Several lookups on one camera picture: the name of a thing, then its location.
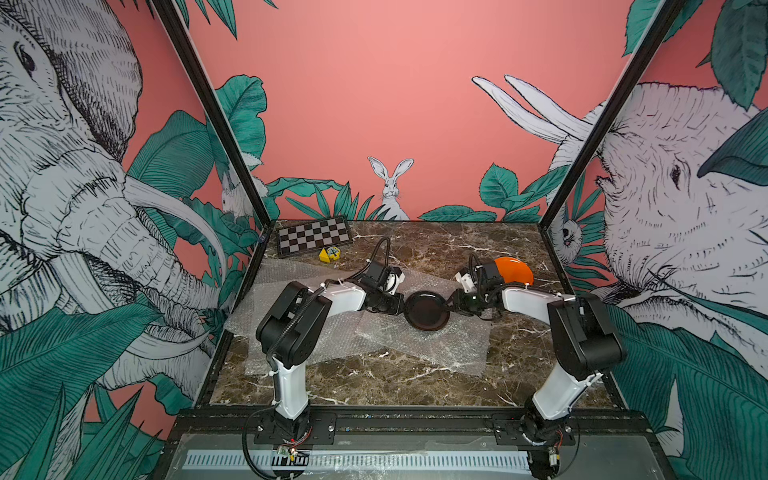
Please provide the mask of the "pink bubble bundle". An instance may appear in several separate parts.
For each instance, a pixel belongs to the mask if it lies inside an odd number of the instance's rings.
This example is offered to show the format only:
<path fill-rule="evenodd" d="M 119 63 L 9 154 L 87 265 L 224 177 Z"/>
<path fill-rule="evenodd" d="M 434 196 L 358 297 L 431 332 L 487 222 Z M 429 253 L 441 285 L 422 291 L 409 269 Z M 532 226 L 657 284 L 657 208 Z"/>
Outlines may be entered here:
<path fill-rule="evenodd" d="M 380 350 L 382 346 L 363 337 L 358 328 L 362 326 L 363 312 L 349 312 L 329 316 L 320 334 L 318 343 L 308 357 L 306 365 L 313 365 L 333 359 L 363 355 Z M 248 354 L 245 360 L 245 373 L 262 376 L 269 367 L 262 352 L 260 342 L 248 337 Z"/>

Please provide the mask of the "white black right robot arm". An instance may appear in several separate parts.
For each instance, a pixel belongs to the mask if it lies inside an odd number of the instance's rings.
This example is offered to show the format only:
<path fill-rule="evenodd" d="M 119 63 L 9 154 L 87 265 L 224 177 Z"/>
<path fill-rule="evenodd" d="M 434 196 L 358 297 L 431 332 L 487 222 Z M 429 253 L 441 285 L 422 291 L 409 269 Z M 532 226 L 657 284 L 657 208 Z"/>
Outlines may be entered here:
<path fill-rule="evenodd" d="M 568 416 L 584 391 L 628 356 L 598 297 L 538 289 L 532 270 L 518 259 L 480 263 L 472 256 L 455 280 L 459 288 L 451 303 L 458 313 L 487 318 L 506 311 L 549 326 L 556 363 L 530 399 L 529 416 L 535 420 L 554 422 Z"/>

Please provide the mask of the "black dinner plate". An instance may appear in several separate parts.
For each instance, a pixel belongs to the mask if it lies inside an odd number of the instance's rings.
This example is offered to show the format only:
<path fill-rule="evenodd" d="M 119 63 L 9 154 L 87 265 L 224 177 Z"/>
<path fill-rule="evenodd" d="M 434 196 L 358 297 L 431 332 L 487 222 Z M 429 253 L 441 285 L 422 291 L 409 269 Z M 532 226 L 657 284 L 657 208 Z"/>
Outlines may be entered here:
<path fill-rule="evenodd" d="M 426 290 L 414 292 L 407 298 L 403 314 L 412 327 L 422 331 L 441 330 L 450 318 L 445 298 Z"/>

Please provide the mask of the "bubble plate bundle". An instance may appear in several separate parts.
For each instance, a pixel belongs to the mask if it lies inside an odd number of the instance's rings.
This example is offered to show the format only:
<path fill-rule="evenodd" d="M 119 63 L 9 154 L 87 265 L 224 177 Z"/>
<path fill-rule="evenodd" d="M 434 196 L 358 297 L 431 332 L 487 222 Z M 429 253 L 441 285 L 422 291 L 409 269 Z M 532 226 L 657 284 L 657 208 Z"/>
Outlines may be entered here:
<path fill-rule="evenodd" d="M 492 324 L 477 317 L 451 314 L 437 331 L 410 325 L 403 314 L 365 312 L 356 328 L 364 339 L 394 349 L 452 372 L 482 376 L 486 368 Z"/>

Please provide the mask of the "orange dinner plate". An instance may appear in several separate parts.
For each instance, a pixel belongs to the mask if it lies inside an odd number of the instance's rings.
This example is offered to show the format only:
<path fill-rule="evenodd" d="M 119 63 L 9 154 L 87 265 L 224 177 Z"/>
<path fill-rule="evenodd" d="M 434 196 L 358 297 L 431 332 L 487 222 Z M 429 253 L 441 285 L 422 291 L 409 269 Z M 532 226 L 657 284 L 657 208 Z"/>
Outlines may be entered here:
<path fill-rule="evenodd" d="M 530 267 L 519 259 L 512 257 L 500 257 L 494 260 L 499 274 L 505 283 L 520 283 L 532 285 L 534 275 Z"/>

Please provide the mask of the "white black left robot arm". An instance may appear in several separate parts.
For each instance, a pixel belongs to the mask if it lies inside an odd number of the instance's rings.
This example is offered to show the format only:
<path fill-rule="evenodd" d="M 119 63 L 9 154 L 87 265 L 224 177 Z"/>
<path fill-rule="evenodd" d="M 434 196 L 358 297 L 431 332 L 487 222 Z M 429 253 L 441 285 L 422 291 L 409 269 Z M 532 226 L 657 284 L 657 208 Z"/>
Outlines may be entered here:
<path fill-rule="evenodd" d="M 279 417 L 295 421 L 309 408 L 305 362 L 326 320 L 364 310 L 400 314 L 405 300 L 398 288 L 404 280 L 401 268 L 371 261 L 357 273 L 342 280 L 326 280 L 316 289 L 298 281 L 283 289 L 255 334 L 273 376 Z"/>

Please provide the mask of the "clear bubble wrap sheet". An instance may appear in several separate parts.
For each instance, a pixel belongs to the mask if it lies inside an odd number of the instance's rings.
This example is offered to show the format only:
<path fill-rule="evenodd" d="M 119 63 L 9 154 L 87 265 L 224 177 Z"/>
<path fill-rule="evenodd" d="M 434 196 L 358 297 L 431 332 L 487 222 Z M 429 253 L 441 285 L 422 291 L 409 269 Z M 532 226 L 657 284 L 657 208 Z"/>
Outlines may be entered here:
<path fill-rule="evenodd" d="M 237 336 L 253 337 L 259 323 L 291 281 L 316 286 L 322 278 L 336 276 L 338 270 L 291 260 L 266 258 L 253 285 L 229 315 L 225 328 Z"/>

